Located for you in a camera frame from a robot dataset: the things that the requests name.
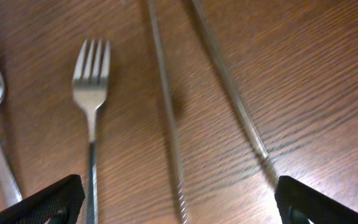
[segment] wooden table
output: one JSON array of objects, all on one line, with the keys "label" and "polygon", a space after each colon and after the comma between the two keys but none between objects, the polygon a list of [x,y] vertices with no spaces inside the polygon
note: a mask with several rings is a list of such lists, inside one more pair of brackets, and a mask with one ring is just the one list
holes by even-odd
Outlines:
[{"label": "wooden table", "polygon": [[[201,3],[280,173],[358,212],[358,0]],[[192,223],[280,223],[189,5],[157,1],[157,12]],[[112,43],[98,119],[99,222],[176,223],[143,0],[0,1],[0,135],[22,194],[68,174],[85,179],[87,128],[71,78],[91,38]]]}]

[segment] black plastic piece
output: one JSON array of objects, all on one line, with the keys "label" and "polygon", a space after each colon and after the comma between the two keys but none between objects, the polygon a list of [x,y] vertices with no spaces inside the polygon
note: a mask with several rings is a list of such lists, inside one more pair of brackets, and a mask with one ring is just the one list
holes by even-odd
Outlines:
[{"label": "black plastic piece", "polygon": [[289,177],[278,180],[275,198],[283,224],[358,224],[358,213]]},{"label": "black plastic piece", "polygon": [[69,175],[0,212],[0,224],[75,224],[85,194],[79,175]]}]

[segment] wood grain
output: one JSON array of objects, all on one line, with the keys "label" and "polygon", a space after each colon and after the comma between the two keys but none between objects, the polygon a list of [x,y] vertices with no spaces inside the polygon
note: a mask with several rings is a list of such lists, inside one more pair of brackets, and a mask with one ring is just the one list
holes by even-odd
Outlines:
[{"label": "wood grain", "polygon": [[[358,212],[358,0],[201,3],[280,173]],[[187,2],[157,1],[157,12],[192,223],[280,223]],[[92,38],[112,43],[98,119],[99,222],[176,223],[141,0],[0,1],[0,133],[23,196],[68,174],[85,178],[86,121],[71,78]]]}]

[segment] fork neck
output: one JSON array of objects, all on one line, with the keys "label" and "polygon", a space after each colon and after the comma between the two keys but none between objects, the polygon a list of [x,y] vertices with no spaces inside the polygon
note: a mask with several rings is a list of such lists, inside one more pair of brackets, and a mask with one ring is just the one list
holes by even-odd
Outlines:
[{"label": "fork neck", "polygon": [[87,113],[86,120],[88,121],[89,142],[95,142],[96,141],[96,111]]}]

